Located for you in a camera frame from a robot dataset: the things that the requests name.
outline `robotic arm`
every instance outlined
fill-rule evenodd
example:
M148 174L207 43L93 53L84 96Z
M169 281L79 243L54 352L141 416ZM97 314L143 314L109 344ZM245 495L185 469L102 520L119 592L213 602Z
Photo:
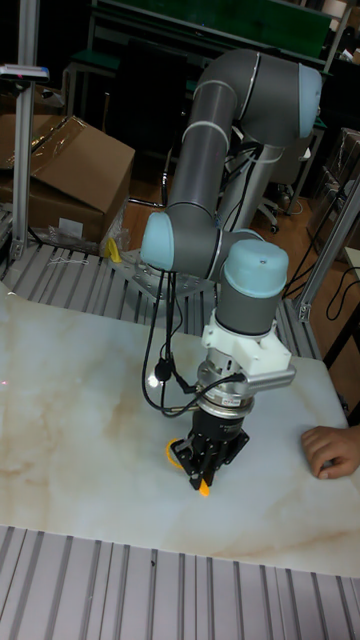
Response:
M274 323L288 257L246 227L273 163L311 132L320 92L319 73L301 64L248 50L215 60L195 91L166 213L153 213L145 230L144 262L221 283L202 338L208 355L198 370L193 426L172 445L195 489L210 486L246 444L242 422L255 393L295 375ZM217 210L234 120L245 162Z

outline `marble table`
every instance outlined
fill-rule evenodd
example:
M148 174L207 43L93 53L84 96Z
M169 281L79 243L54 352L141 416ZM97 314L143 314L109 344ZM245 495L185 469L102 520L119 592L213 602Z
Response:
M164 455L191 416L142 398L147 336L0 286L0 523L359 577L360 472L319 481L300 445L309 427L344 426L324 365L294 358L291 387L257 396L249 444L203 498ZM200 340L176 335L174 352L195 380Z

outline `light blue joint cap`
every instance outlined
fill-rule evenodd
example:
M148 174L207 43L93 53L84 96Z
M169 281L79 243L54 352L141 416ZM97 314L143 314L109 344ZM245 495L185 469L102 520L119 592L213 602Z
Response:
M307 138L314 126L321 96L321 75L299 64L299 136Z
M174 234L169 216L155 211L146 225L141 259L157 269L171 271L174 264Z
M272 298L286 283L289 258L270 242L240 240L230 249L224 266L233 289L250 298Z

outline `light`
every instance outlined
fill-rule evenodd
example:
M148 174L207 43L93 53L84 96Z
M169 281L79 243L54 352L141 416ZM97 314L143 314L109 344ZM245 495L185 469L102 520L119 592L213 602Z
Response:
M157 379L154 373L150 373L148 377L148 383L150 387L153 387L154 389L160 384L159 380Z

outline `finger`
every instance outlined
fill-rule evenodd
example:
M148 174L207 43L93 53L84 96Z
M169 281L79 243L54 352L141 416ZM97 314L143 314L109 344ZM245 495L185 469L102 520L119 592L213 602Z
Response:
M310 460L319 449L332 444L329 434L315 436L312 440L303 442L303 449L306 457Z
M303 444L308 443L315 438L323 437L327 433L327 429L324 429L323 427L315 427L314 429L305 431L305 433L303 433L301 436L301 440Z
M339 455L338 447L334 444L327 444L318 449L309 459L311 470L314 476L318 476L325 462L333 460Z
M304 433L301 434L301 440L303 442L306 442L307 440L311 440L311 438L316 436L317 429L318 429L318 427L316 427L315 429L309 429L309 431L304 431Z
M332 467L327 467L319 473L320 480L335 480L336 478L342 478L343 476L350 476L355 471L354 465L350 460L335 463Z

